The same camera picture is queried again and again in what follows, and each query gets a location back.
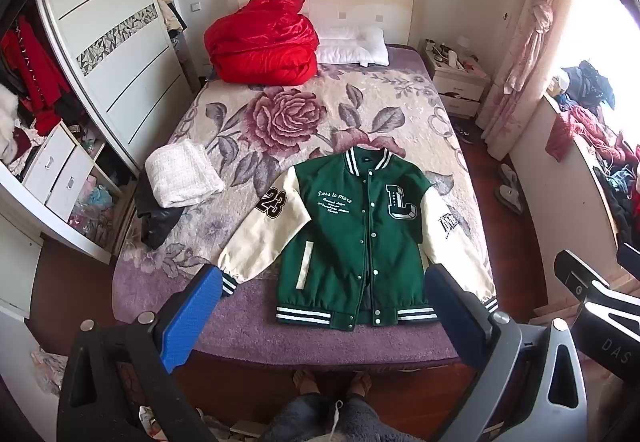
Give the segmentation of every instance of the folded white towel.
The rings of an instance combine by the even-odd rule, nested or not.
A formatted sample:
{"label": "folded white towel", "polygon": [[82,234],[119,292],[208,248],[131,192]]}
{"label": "folded white towel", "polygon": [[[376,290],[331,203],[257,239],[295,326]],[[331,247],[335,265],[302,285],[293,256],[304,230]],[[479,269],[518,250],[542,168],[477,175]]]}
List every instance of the folded white towel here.
{"label": "folded white towel", "polygon": [[190,139],[156,149],[145,169],[160,207],[195,205],[225,188],[204,146]]}

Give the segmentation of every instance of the window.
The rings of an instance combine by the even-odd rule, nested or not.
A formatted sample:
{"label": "window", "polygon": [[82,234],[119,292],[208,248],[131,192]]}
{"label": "window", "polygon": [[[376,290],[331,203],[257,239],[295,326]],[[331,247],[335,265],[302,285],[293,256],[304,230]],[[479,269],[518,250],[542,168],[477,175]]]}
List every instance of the window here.
{"label": "window", "polygon": [[588,60],[609,79],[615,111],[606,123],[635,148],[640,143],[640,28],[619,0],[573,0],[554,65]]}

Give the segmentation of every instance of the cream leather sleeve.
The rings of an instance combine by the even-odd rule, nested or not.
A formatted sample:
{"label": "cream leather sleeve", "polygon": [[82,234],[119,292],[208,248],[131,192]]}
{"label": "cream leather sleeve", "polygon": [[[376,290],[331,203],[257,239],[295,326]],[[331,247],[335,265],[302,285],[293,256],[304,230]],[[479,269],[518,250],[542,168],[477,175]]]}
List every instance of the cream leather sleeve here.
{"label": "cream leather sleeve", "polygon": [[488,303],[495,296],[494,282],[481,258],[451,214],[435,187],[429,187],[420,203],[422,249],[431,263],[440,263],[462,287]]}
{"label": "cream leather sleeve", "polygon": [[236,282],[249,281],[270,266],[310,220],[300,197],[296,170],[290,167],[240,224],[217,265]]}

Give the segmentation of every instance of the nightstand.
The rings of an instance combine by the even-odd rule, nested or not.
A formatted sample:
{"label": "nightstand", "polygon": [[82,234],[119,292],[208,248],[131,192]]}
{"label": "nightstand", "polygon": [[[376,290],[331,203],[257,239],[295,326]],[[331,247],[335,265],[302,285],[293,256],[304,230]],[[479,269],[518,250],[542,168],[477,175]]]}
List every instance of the nightstand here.
{"label": "nightstand", "polygon": [[473,59],[467,60],[478,65],[482,75],[451,68],[446,62],[436,62],[432,52],[426,51],[423,47],[420,48],[420,57],[427,67],[447,113],[462,118],[473,117],[478,112],[480,96],[489,84],[489,77],[482,72]]}

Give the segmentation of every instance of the varsity jacket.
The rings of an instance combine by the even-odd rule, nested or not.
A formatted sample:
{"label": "varsity jacket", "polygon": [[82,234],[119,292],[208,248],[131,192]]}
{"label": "varsity jacket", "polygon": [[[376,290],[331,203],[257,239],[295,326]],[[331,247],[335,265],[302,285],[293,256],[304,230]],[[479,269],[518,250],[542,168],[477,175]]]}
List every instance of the varsity jacket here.
{"label": "varsity jacket", "polygon": [[349,149],[285,171],[218,258],[223,295],[281,255],[276,319],[353,330],[436,320],[424,271],[441,263],[488,310],[491,276],[415,165],[387,149]]}

